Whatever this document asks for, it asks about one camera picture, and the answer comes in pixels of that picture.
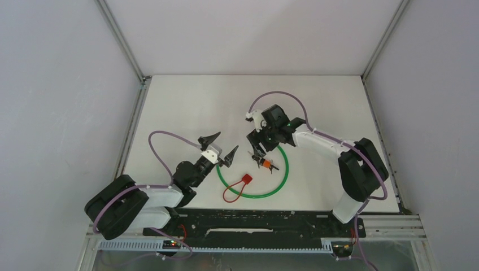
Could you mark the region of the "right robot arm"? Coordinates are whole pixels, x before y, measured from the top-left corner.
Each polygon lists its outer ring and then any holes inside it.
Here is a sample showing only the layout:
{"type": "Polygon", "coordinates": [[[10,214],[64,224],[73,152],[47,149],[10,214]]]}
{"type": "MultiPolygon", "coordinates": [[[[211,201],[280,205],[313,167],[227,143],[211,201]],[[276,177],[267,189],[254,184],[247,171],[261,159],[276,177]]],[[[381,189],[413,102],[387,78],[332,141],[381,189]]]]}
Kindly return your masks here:
{"type": "Polygon", "coordinates": [[[319,135],[305,119],[288,118],[277,104],[263,111],[248,112],[246,121],[254,124],[247,139],[257,158],[265,157],[282,143],[313,151],[339,167],[343,194],[328,221],[330,232],[336,236],[343,236],[351,229],[353,217],[389,178],[383,160],[368,138],[348,142],[319,135]]]}

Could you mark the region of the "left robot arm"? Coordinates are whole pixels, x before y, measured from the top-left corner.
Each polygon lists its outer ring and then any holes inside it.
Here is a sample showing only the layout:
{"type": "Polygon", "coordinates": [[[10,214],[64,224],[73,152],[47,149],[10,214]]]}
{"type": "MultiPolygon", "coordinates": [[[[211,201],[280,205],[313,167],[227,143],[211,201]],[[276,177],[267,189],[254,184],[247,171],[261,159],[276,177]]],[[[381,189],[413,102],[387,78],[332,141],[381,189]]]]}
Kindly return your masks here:
{"type": "Polygon", "coordinates": [[[172,235],[178,229],[178,219],[174,209],[189,204],[197,195],[198,187],[216,167],[230,167],[238,147],[222,156],[222,149],[214,143],[220,135],[199,137],[193,143],[177,134],[157,130],[152,137],[165,134],[175,137],[198,148],[199,159],[180,162],[175,171],[168,170],[170,181],[166,185],[140,184],[130,175],[122,174],[92,197],[85,205],[84,212],[93,223],[93,232],[106,240],[115,239],[127,230],[157,228],[165,235],[172,235]]]}

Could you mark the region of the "orange padlock with keys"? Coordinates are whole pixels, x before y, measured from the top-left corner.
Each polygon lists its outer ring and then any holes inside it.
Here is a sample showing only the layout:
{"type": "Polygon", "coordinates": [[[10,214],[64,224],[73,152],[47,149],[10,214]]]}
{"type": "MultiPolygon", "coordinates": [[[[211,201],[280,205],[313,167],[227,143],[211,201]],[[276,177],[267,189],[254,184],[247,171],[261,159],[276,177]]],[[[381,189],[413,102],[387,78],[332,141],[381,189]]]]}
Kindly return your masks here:
{"type": "Polygon", "coordinates": [[[262,158],[262,157],[260,157],[259,155],[255,155],[255,154],[253,154],[251,151],[248,151],[248,154],[251,156],[251,158],[253,159],[253,161],[255,161],[255,162],[257,163],[258,168],[261,168],[261,167],[267,168],[267,169],[270,171],[270,173],[272,173],[273,171],[278,171],[278,170],[279,170],[279,168],[276,167],[276,166],[272,163],[272,161],[267,160],[267,159],[265,159],[265,158],[262,158]]]}

